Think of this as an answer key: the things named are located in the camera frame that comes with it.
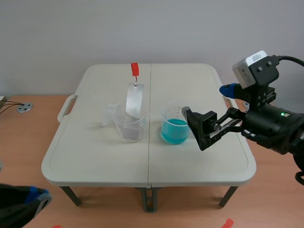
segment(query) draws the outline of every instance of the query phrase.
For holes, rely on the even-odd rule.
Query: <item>beaker with blue liquid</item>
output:
[[[190,128],[181,112],[182,108],[181,103],[172,102],[161,109],[161,134],[172,144],[181,144],[190,133]]]

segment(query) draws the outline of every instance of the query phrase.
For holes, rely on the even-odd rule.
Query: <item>robotic arm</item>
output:
[[[304,115],[269,105],[276,98],[275,89],[269,84],[278,79],[276,66],[281,60],[304,66],[304,62],[297,58],[270,57],[264,51],[233,66],[239,84],[224,85],[219,91],[226,97],[248,102],[250,107],[247,112],[231,107],[219,119],[213,111],[199,114],[193,113],[189,107],[183,107],[182,112],[201,151],[228,132],[240,132],[265,148],[280,154],[293,154],[295,163],[301,169],[295,178],[304,185]],[[228,118],[231,120],[221,125]]]

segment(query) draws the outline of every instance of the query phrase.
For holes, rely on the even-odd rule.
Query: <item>red tape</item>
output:
[[[132,75],[139,76],[138,63],[131,63]]]
[[[231,219],[227,219],[226,223],[222,226],[222,228],[231,228],[233,225],[234,221],[232,221]]]

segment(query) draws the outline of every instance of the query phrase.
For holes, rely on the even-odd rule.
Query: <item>black cable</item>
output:
[[[3,106],[8,106],[8,105],[13,105],[13,104],[4,104],[4,105],[0,105],[0,107],[3,107]]]
[[[291,57],[291,56],[278,56],[277,57],[279,61],[281,60],[289,60],[289,61],[292,61],[292,62],[295,62],[301,66],[304,67],[304,61],[298,59],[298,58],[295,58],[295,57]]]
[[[2,114],[5,110],[9,109],[10,107],[12,106],[16,106],[16,105],[19,105],[19,104],[12,104],[11,106],[7,107],[6,109],[4,109],[2,112],[0,112],[0,114]]]
[[[302,176],[304,176],[304,172],[297,172],[295,174],[295,179],[297,182],[299,182],[300,184],[304,185],[304,180],[302,179]]]
[[[16,102],[16,101],[4,101],[4,102],[11,102],[11,103],[19,104],[19,105],[24,105],[23,103]]]

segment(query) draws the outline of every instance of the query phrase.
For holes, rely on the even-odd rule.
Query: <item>blue part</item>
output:
[[[38,193],[37,188],[34,186],[31,186],[30,190],[29,190],[29,194],[25,198],[24,204],[29,204],[29,203],[33,202],[35,199],[37,199],[39,197],[39,195],[40,194]]]
[[[223,94],[225,97],[229,97],[234,99],[234,86],[236,84],[232,83],[229,86],[223,85],[220,87],[219,91],[221,94]]]

